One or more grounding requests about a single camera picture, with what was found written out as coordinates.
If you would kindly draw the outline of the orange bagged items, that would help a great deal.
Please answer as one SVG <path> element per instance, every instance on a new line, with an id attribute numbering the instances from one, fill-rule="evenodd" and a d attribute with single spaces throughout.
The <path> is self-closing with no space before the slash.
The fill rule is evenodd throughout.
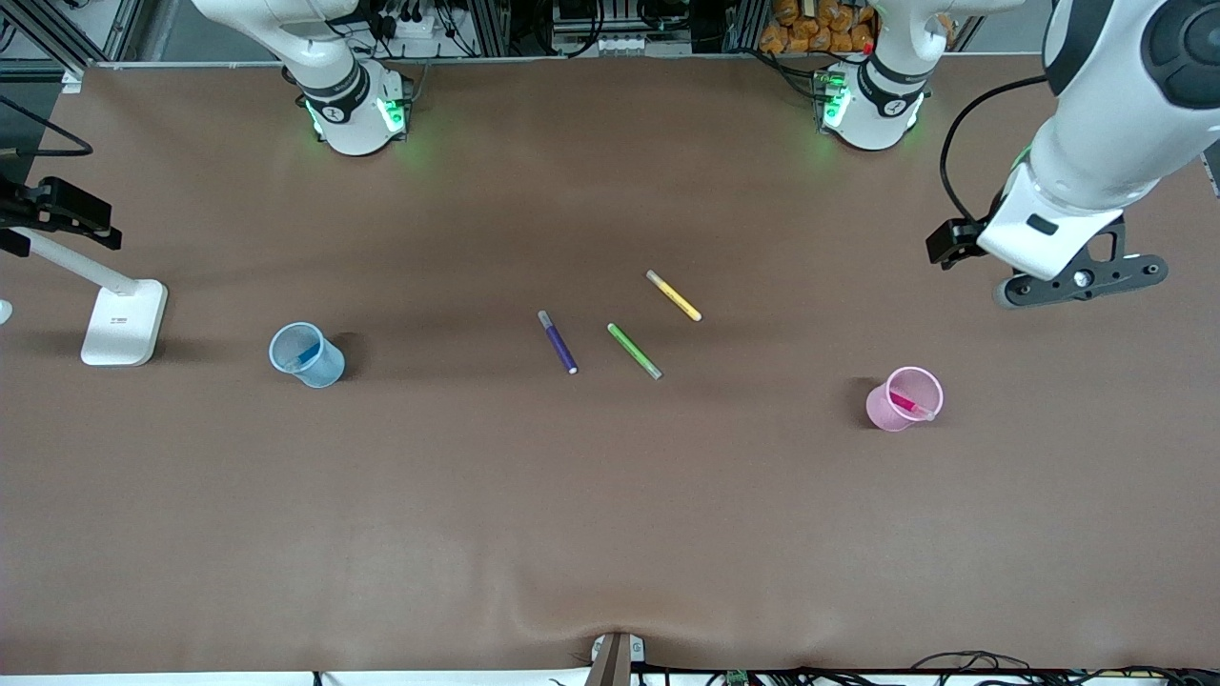
<path id="1" fill-rule="evenodd" d="M 767 0 L 762 29 L 741 48 L 762 52 L 875 52 L 932 63 L 953 35 L 948 16 L 972 0 Z"/>

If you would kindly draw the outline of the blue mesh cup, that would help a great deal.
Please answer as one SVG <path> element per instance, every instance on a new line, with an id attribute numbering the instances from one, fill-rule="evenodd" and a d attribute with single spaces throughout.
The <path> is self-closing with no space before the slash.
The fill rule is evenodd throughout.
<path id="1" fill-rule="evenodd" d="M 296 369 L 294 359 L 309 347 L 321 343 L 322 352 L 307 367 Z M 310 388 L 326 388 L 342 378 L 346 360 L 336 343 L 325 337 L 317 325 L 309 322 L 288 323 L 268 344 L 268 360 L 281 374 L 290 374 Z"/>

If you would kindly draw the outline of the aluminium frame bar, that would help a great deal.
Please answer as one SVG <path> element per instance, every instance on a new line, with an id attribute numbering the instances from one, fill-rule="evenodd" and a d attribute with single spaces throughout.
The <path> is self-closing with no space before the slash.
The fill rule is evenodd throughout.
<path id="1" fill-rule="evenodd" d="M 82 74 L 120 59 L 146 0 L 0 0 L 0 74 Z"/>

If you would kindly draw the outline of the green marker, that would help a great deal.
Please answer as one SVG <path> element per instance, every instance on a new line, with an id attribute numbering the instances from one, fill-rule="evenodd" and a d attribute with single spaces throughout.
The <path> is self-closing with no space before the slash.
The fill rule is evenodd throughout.
<path id="1" fill-rule="evenodd" d="M 623 352 L 627 352 L 627 354 L 632 356 L 632 359 L 640 365 L 640 367 L 644 369 L 651 378 L 662 378 L 662 370 L 658 367 L 658 364 L 655 364 L 650 356 L 643 352 L 640 345 L 638 345 L 630 337 L 630 334 L 627 334 L 626 331 L 619 326 L 619 323 L 608 322 L 606 330 L 611 337 L 619 342 L 619 345 L 623 348 Z"/>

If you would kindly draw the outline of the pink mesh cup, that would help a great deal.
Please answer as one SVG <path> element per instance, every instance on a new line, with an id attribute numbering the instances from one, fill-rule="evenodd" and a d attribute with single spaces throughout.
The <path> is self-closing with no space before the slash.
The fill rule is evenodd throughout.
<path id="1" fill-rule="evenodd" d="M 906 398 L 911 398 L 920 405 L 928 408 L 932 413 L 936 413 L 936 417 L 942 411 L 943 403 L 946 403 L 943 386 L 935 374 L 930 374 L 924 367 L 906 366 L 895 369 L 888 378 L 884 378 L 884 382 L 867 392 L 865 402 L 867 420 L 886 433 L 900 433 L 906 427 L 931 422 L 919 421 L 917 417 L 913 417 L 893 405 L 889 399 L 891 391 L 906 395 Z"/>

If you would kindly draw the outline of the white terminal strip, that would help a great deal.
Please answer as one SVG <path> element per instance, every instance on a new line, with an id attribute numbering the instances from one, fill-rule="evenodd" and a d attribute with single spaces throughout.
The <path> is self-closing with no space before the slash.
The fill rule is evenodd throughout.
<path id="1" fill-rule="evenodd" d="M 612 34 L 599 35 L 590 45 L 578 42 L 573 56 L 598 57 L 636 57 L 645 56 L 649 48 L 648 35 Z"/>

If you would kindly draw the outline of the yellow marker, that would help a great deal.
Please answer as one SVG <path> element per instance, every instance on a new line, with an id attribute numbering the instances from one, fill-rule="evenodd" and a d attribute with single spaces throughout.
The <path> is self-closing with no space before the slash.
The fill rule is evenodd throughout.
<path id="1" fill-rule="evenodd" d="M 704 317 L 702 312 L 689 300 L 684 299 L 684 295 L 680 291 L 676 291 L 666 280 L 662 280 L 658 272 L 648 270 L 645 277 L 658 291 L 662 292 L 662 295 L 666 295 L 675 308 L 680 309 L 680 312 L 683 312 L 684 317 L 694 322 L 702 322 Z"/>

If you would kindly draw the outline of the white desk lamp stand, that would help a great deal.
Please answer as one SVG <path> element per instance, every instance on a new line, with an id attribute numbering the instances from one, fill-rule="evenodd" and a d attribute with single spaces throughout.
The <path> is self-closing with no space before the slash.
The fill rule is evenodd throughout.
<path id="1" fill-rule="evenodd" d="M 127 277 L 34 229 L 13 231 L 28 239 L 30 253 L 99 287 L 81 347 L 83 364 L 134 367 L 152 359 L 170 288 L 157 280 Z"/>

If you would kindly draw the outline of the metal table clamp bracket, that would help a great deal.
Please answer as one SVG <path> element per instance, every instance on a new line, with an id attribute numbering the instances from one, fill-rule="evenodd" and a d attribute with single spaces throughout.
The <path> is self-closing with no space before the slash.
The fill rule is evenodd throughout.
<path id="1" fill-rule="evenodd" d="M 583 686 L 633 686 L 633 668 L 647 660 L 645 641 L 634 634 L 604 634 L 592 653 Z"/>

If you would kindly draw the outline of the purple marker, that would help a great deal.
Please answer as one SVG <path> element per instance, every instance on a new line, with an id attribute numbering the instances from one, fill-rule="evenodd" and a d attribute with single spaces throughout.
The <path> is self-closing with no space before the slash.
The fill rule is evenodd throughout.
<path id="1" fill-rule="evenodd" d="M 540 326 L 543 326 L 543 330 L 545 331 L 548 341 L 550 342 L 555 354 L 561 361 L 562 369 L 565 369 L 567 374 L 571 374 L 571 376 L 575 376 L 575 374 L 580 374 L 580 365 L 577 365 L 577 361 L 572 352 L 570 352 L 570 348 L 567 347 L 565 339 L 562 339 L 562 334 L 558 330 L 558 326 L 555 326 L 549 312 L 547 312 L 545 310 L 539 310 L 538 320 Z"/>

